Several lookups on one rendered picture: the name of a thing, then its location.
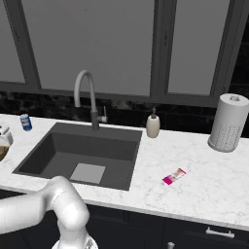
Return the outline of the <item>dark grey sink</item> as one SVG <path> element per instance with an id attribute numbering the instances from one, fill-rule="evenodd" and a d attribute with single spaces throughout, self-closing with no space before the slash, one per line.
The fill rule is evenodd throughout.
<path id="1" fill-rule="evenodd" d="M 14 173 L 127 191 L 141 137 L 140 130 L 57 123 Z"/>

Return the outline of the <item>dark cupboard door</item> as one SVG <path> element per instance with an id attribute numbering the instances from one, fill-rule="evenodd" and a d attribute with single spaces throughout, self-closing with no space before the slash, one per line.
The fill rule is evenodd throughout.
<path id="1" fill-rule="evenodd" d="M 162 217 L 88 204 L 87 229 L 98 249 L 161 249 Z"/>

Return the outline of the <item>beige soap dispenser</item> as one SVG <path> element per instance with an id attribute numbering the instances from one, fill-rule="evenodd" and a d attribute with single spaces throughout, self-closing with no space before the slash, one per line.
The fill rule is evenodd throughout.
<path id="1" fill-rule="evenodd" d="M 153 108 L 153 113 L 147 119 L 146 132 L 150 138 L 157 138 L 160 133 L 160 118 L 156 115 L 156 108 Z"/>

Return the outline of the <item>grey curved tap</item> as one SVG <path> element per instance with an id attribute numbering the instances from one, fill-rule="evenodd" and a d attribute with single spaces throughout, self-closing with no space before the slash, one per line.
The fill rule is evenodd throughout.
<path id="1" fill-rule="evenodd" d="M 81 107 L 80 88 L 84 78 L 87 78 L 89 83 L 91 127 L 93 130 L 99 130 L 99 123 L 106 123 L 108 121 L 108 117 L 107 114 L 104 114 L 103 116 L 98 115 L 95 100 L 94 81 L 91 73 L 88 70 L 83 70 L 77 76 L 74 87 L 74 105 L 76 108 Z"/>

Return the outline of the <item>pink snack packet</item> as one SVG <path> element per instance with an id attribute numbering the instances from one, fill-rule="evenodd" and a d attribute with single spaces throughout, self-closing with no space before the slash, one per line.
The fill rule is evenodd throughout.
<path id="1" fill-rule="evenodd" d="M 184 175 L 186 175 L 186 172 L 182 168 L 178 168 L 173 173 L 164 177 L 162 181 L 167 185 L 171 185 L 173 182 L 175 182 Z"/>

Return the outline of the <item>grey framed window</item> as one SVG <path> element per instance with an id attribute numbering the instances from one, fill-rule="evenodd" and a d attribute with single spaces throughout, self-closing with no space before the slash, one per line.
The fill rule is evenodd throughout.
<path id="1" fill-rule="evenodd" d="M 216 107 L 231 85 L 249 0 L 0 0 L 0 90 Z"/>

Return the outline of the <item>blue drink can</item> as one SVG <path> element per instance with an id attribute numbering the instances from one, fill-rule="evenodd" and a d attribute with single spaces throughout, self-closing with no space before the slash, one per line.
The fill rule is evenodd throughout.
<path id="1" fill-rule="evenodd" d="M 30 118 L 27 114 L 22 114 L 20 116 L 20 122 L 21 122 L 22 128 L 25 131 L 29 131 L 32 129 L 32 124 L 31 124 Z"/>

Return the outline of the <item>white paper towel roll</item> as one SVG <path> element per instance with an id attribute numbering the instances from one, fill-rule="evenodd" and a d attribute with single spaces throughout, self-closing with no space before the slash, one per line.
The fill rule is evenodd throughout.
<path id="1" fill-rule="evenodd" d="M 248 114 L 248 98 L 235 93 L 222 94 L 208 145 L 218 152 L 233 152 L 238 145 Z"/>

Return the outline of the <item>glass coffee pot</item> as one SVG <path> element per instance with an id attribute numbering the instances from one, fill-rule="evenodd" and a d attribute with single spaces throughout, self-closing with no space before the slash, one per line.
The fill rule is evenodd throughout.
<path id="1" fill-rule="evenodd" d="M 0 161 L 7 156 L 7 153 L 14 142 L 10 128 L 0 124 Z"/>

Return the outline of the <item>dark drawer front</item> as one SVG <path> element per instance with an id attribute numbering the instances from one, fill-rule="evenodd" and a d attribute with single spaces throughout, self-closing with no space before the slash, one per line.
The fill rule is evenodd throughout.
<path id="1" fill-rule="evenodd" d="M 162 249 L 249 249 L 249 231 L 167 219 Z"/>

